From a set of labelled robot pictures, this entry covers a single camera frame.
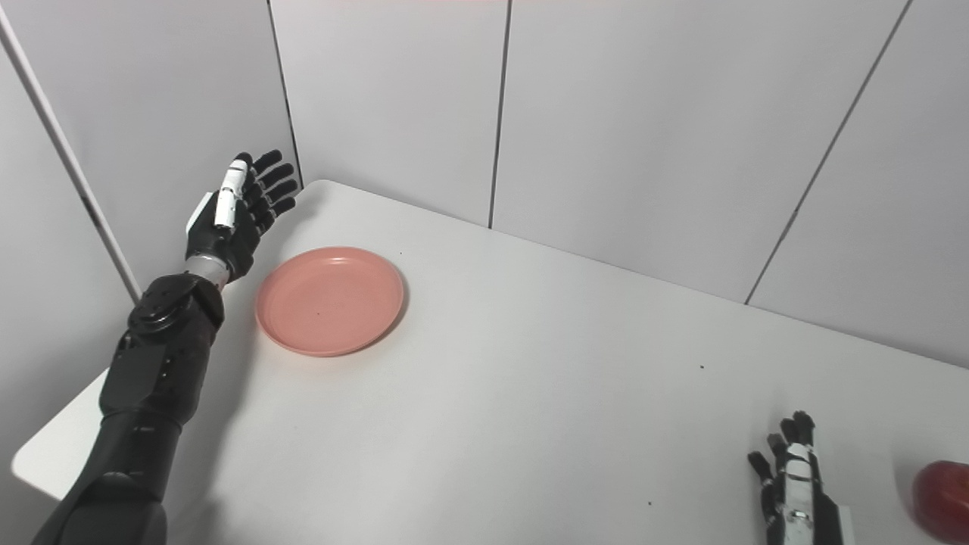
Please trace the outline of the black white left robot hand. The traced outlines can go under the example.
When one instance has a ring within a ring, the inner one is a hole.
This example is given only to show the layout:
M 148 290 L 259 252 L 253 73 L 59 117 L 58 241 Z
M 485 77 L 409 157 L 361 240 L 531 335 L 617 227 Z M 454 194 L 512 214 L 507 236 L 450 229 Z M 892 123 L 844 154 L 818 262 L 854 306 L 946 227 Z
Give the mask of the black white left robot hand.
M 293 164 L 279 149 L 257 158 L 239 153 L 190 216 L 185 259 L 221 262 L 224 283 L 247 275 L 263 235 L 295 206 L 300 189 Z

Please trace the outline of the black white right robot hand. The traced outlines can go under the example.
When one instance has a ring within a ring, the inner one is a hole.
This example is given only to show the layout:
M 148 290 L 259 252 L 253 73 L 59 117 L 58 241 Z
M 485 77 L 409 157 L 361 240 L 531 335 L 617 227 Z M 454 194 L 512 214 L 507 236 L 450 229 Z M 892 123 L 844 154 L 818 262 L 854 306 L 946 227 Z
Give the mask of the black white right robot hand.
M 766 544 L 855 544 L 850 511 L 824 489 L 814 431 L 809 414 L 793 412 L 766 438 L 772 461 L 759 451 L 747 455 L 760 484 Z

